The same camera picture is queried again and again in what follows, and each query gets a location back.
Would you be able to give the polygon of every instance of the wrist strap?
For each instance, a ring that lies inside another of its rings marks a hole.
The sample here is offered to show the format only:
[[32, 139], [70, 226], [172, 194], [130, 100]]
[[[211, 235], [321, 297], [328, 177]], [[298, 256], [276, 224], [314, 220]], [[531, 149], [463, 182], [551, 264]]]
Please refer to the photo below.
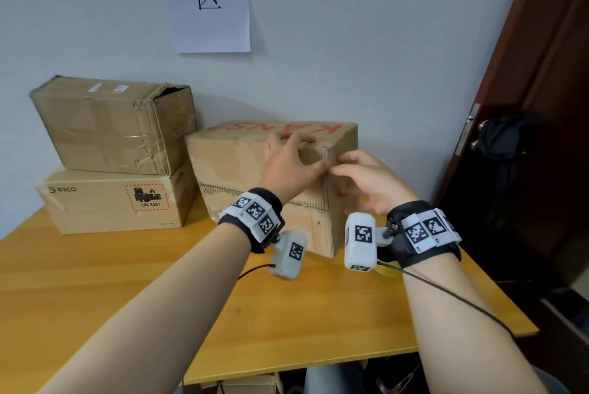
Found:
[[419, 200], [402, 204], [387, 215], [387, 233], [394, 235], [387, 247], [402, 268], [437, 256], [453, 253], [462, 258], [462, 240], [442, 210]]
[[231, 223], [239, 227], [250, 240], [252, 251], [263, 253], [284, 226], [281, 211], [282, 203], [276, 195], [264, 188], [254, 188], [223, 210], [217, 225]]

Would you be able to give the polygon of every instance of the human hand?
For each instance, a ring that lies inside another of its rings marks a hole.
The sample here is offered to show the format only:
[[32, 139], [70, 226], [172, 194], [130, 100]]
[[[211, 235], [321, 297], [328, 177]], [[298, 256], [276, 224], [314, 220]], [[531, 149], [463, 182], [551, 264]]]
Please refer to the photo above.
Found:
[[344, 164], [332, 167], [330, 172], [350, 177], [360, 189], [341, 195], [369, 196], [368, 202], [361, 204], [358, 211], [376, 211], [377, 214], [387, 215], [403, 203], [420, 200], [393, 171], [368, 152], [346, 152], [339, 157], [339, 162]]
[[283, 205], [303, 192], [329, 168], [327, 160], [319, 160], [309, 166], [301, 162], [298, 146], [303, 141], [313, 143], [315, 137], [299, 133], [279, 135], [275, 132], [266, 141], [266, 168], [259, 186], [272, 191]]

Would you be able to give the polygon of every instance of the cardboard box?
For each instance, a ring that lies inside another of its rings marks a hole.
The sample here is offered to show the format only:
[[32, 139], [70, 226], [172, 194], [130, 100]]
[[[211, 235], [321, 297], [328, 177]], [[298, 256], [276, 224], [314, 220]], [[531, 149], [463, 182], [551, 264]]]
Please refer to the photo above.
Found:
[[61, 169], [36, 186], [62, 234], [182, 226], [196, 180], [187, 161], [172, 176]]
[[282, 394], [283, 385], [279, 374], [254, 375], [220, 382], [201, 383], [201, 388], [216, 394]]
[[186, 85], [56, 76], [31, 99], [68, 169], [171, 175], [188, 159], [196, 123]]
[[[315, 143], [300, 148], [305, 164], [321, 158], [337, 162], [343, 152], [358, 147], [357, 125], [343, 122], [232, 121], [193, 133], [186, 138], [188, 154], [212, 219], [217, 221], [238, 195], [259, 183], [266, 165], [266, 139], [270, 132], [283, 131], [317, 137]], [[284, 207], [284, 229], [305, 234], [309, 251], [333, 257], [343, 244], [344, 210], [357, 202], [338, 197], [350, 183], [350, 179], [325, 174]]]

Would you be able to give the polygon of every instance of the forearm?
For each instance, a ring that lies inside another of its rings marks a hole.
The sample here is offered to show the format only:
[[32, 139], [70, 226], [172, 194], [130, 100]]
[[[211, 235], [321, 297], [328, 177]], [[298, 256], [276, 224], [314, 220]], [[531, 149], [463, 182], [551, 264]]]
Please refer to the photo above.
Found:
[[238, 227], [215, 228], [110, 318], [40, 393], [173, 392], [249, 252]]
[[[406, 268], [490, 311], [450, 253]], [[545, 393], [510, 335], [481, 312], [403, 275], [432, 393]]]

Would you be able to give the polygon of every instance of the white wall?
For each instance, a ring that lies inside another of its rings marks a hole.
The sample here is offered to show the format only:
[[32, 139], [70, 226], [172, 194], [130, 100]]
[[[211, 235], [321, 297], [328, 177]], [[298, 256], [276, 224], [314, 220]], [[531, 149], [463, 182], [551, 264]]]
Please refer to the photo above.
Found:
[[251, 54], [180, 56], [166, 0], [0, 0], [0, 237], [58, 163], [27, 97], [55, 74], [189, 84], [205, 126], [355, 121], [431, 197], [511, 0], [250, 1]]

